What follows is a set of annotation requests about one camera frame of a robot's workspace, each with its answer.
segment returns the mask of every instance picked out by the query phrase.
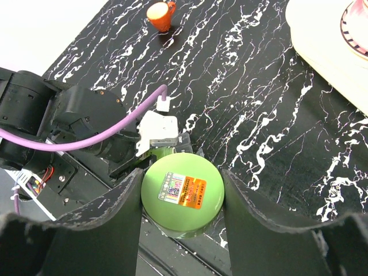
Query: small orange mug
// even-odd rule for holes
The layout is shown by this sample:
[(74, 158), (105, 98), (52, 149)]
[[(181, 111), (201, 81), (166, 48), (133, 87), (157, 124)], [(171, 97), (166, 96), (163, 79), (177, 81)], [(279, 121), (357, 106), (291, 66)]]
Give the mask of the small orange mug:
[(166, 32), (171, 26), (171, 16), (174, 14), (176, 4), (174, 2), (158, 2), (147, 10), (147, 18), (160, 32)]

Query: black marble table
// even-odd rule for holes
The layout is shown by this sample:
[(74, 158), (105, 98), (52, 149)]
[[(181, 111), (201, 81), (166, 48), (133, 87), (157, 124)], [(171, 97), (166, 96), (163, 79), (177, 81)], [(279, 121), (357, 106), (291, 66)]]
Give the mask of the black marble table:
[[(287, 1), (111, 0), (45, 76), (110, 89), (128, 109), (167, 84), (194, 149), (272, 201), (316, 220), (365, 212), (368, 118), (293, 49)], [(207, 235), (226, 246), (223, 216)]]

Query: green round object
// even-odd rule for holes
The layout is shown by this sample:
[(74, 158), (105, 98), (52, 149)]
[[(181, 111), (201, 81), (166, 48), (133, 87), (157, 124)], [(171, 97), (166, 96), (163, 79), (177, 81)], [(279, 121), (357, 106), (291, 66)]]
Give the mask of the green round object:
[(217, 216), (224, 193), (223, 179), (210, 161), (178, 153), (159, 159), (149, 168), (141, 199), (147, 214), (165, 234), (189, 237), (202, 233)]

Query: orange label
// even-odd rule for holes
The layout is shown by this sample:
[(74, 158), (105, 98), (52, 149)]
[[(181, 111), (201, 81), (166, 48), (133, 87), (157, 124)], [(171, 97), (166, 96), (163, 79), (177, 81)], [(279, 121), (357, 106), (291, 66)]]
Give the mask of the orange label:
[(159, 199), (185, 207), (200, 209), (207, 182), (168, 172), (163, 181)]

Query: white wall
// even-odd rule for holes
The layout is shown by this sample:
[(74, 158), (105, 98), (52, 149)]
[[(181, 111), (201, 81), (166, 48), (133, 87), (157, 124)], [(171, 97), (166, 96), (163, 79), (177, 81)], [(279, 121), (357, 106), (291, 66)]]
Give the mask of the white wall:
[(0, 0), (0, 67), (42, 75), (107, 0)]

